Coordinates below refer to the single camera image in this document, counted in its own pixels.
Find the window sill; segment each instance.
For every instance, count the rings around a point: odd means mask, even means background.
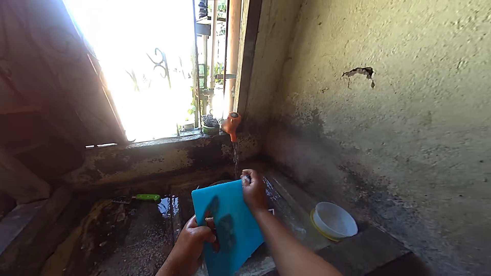
[[[132,148],[140,148],[140,147],[147,147],[147,146],[152,146],[152,145],[161,145],[161,144],[167,144],[167,143],[178,143],[178,142],[184,142],[184,141],[191,141],[191,140],[198,140],[198,139],[206,139],[206,138],[213,138],[213,137],[220,137],[223,135],[228,135],[226,132],[220,130],[218,135],[211,136],[208,134],[204,134],[201,132],[201,130],[194,130],[194,131],[188,131],[185,132],[186,134],[183,135],[181,134],[180,136],[173,136],[173,137],[166,137],[166,138],[160,138],[160,139],[155,139],[151,141],[144,141],[144,142],[133,142],[129,143],[127,145],[121,145],[121,144],[105,144],[105,145],[98,145],[98,146],[88,146],[86,147],[87,150],[94,150],[94,149],[100,149],[100,148],[126,148],[126,149],[132,149]]]

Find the green knife handle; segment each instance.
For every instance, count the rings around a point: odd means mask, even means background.
[[[153,201],[157,201],[160,199],[160,195],[158,194],[144,194],[144,193],[140,193],[140,194],[137,194],[135,196],[136,199],[140,199],[140,200],[153,200]]]

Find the blue cutting board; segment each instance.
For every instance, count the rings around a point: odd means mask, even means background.
[[[209,276],[230,276],[263,243],[263,235],[244,203],[240,180],[194,190],[191,193],[198,225],[206,225],[205,212],[211,211],[217,228],[220,250],[205,243]]]

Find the white bowl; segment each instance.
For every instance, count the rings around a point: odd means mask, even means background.
[[[315,206],[313,220],[321,232],[335,239],[358,233],[358,226],[350,213],[330,202],[320,202]]]

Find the bright sunlight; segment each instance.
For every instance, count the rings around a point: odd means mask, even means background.
[[[128,140],[194,121],[190,0],[64,0],[102,67]]]

